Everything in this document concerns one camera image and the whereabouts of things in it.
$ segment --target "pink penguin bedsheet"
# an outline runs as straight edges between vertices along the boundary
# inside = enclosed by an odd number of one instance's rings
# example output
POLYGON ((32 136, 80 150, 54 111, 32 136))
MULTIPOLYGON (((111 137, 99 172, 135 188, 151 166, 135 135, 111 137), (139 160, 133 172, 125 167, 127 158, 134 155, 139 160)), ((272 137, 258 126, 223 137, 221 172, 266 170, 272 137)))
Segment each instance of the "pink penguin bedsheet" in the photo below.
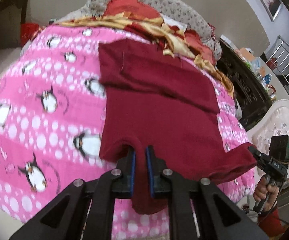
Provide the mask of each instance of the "pink penguin bedsheet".
MULTIPOLYGON (((99 159, 106 95, 98 44, 125 38, 148 42, 111 28, 51 25, 0 80, 0 209, 13 218, 26 222, 73 180, 97 179, 115 167, 99 159)), ((203 74, 214 85, 229 151, 248 141, 246 132, 225 89, 203 74)), ((254 191, 253 170, 219 188, 239 201, 254 191)), ((112 238, 166 234, 167 216, 167 210, 138 215, 130 200, 116 200, 112 238)))

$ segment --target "person's hand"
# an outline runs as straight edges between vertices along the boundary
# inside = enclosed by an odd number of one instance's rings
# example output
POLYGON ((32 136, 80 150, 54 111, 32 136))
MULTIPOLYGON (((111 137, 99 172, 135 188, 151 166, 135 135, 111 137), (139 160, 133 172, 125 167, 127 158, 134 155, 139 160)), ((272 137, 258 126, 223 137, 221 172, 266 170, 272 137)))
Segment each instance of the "person's hand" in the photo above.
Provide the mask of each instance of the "person's hand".
POLYGON ((279 194, 279 188, 277 186, 273 186, 273 185, 268 185, 266 186, 266 179, 264 176, 261 177, 257 187, 254 190, 253 193, 253 198, 256 202, 262 200, 262 199, 266 199, 266 194, 270 192, 271 195, 267 201, 267 203, 265 204, 264 208, 263 208, 263 212, 269 211, 273 204, 275 203, 278 194, 279 194))

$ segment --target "red trash bin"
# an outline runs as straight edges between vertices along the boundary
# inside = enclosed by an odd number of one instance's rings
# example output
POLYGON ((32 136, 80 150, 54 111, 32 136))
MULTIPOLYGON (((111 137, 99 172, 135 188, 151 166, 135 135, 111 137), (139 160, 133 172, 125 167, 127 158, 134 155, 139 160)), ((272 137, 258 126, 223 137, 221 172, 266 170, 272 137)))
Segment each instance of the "red trash bin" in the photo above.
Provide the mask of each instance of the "red trash bin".
POLYGON ((39 25, 36 23, 24 23, 21 25, 21 31, 20 31, 20 41, 21 46, 23 47, 28 40, 31 38, 31 36, 39 29, 39 25))

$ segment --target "wall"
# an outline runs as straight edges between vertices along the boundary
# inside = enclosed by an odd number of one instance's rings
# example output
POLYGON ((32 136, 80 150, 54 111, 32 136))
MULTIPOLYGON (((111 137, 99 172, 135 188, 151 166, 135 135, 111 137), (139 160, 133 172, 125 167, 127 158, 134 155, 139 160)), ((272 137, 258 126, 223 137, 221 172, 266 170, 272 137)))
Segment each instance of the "wall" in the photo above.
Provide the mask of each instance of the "wall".
POLYGON ((278 35, 281 35, 289 43, 289 11, 283 6, 275 21, 272 22, 261 0, 247 0, 247 2, 257 15, 267 34, 270 46, 266 49, 265 53, 267 56, 270 56, 273 53, 278 35))
MULTIPOLYGON (((28 17, 46 24, 51 18, 60 18, 82 7, 87 0, 30 0, 28 17)), ((259 56, 269 46, 261 22, 246 0, 183 0, 216 27, 238 47, 249 47, 259 56)))

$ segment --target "silver bolt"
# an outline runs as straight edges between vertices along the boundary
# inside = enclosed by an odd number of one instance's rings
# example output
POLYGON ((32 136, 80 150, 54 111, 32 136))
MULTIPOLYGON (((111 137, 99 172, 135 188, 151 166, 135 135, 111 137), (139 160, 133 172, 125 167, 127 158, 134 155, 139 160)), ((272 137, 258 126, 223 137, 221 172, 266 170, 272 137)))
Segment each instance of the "silver bolt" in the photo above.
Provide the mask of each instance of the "silver bolt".
POLYGON ((208 178, 202 178, 200 180, 200 182, 201 182, 202 185, 208 186, 208 185, 210 185, 211 181, 208 178))
POLYGON ((83 180, 82 179, 76 179, 73 182, 73 185, 76 186, 76 187, 80 187, 80 186, 82 186, 82 184, 83 184, 83 180))
POLYGON ((113 169, 113 170, 111 171, 111 174, 112 174, 113 176, 118 176, 118 175, 121 174, 121 170, 119 170, 119 169, 113 169))
POLYGON ((162 172, 166 176, 172 175, 173 171, 171 169, 164 169, 162 172))

